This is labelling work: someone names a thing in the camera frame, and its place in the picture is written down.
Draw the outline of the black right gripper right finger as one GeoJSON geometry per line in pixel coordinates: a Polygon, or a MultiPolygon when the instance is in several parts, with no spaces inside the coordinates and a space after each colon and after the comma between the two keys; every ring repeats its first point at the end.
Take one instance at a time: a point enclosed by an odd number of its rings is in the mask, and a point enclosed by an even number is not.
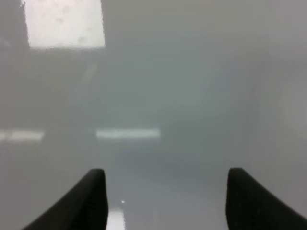
{"type": "Polygon", "coordinates": [[[305,230],[307,219],[274,196],[242,168],[227,178],[225,214],[230,230],[305,230]]]}

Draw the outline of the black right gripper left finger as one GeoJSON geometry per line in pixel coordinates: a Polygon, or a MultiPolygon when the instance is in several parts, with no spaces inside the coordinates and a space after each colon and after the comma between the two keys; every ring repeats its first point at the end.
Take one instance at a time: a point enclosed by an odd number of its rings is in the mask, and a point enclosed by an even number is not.
{"type": "Polygon", "coordinates": [[[105,230],[108,219],[106,176],[91,169],[67,194],[25,230],[105,230]]]}

